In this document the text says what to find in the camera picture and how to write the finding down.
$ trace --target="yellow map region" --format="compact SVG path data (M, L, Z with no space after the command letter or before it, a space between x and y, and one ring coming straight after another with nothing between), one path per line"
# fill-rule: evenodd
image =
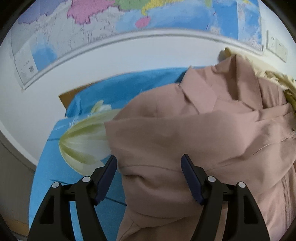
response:
M144 16L146 16L147 11L152 8L162 7L168 3L182 2L182 1L184 1L184 0L151 0L142 8L141 12ZM207 7L212 7L212 0L204 0L204 2Z

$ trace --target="blue ocean on map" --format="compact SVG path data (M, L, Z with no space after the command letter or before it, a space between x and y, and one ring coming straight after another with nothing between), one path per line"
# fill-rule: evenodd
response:
M238 38L235 0L222 3L213 0L212 7L207 7L203 1L187 0L151 9L147 14L151 17L151 21L142 29L184 28L211 31L214 27L219 29L221 35ZM120 33L139 30L135 23L142 17L140 10L127 12L116 24L116 30Z
M262 44L262 33L258 16L260 16L258 7L252 4L244 6L244 18L238 19L238 40L245 42L246 39L249 39L250 36L252 36L258 44Z
M253 3L254 5L256 5L257 7L259 7L259 3L258 0L249 0L251 3Z
M32 56L38 71L43 70L57 59L53 49L45 44L35 46L32 50Z

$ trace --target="pink jacket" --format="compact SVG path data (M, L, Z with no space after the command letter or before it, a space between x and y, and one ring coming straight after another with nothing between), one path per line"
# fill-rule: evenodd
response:
M293 109L240 57L189 68L180 84L141 93L105 127L127 203L117 240L190 240L202 206L181 171L185 153L221 182L248 185L271 240L296 215ZM216 240L226 213L224 204Z

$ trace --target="electrical outlet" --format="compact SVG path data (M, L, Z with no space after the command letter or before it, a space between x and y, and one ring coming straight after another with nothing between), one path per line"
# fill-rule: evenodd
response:
M276 55L280 57L284 62L287 62L288 50L279 40L277 41Z
M276 37L268 30L267 31L267 49L276 54L277 48L277 39Z

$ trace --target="jacket collar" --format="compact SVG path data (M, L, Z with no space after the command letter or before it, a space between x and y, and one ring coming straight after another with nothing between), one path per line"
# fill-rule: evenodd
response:
M258 79L248 62L240 57L232 56L214 66L215 73L233 71L235 71L237 83L237 100L244 102L253 110L262 110ZM217 95L195 69L189 67L179 86L199 114L213 111Z

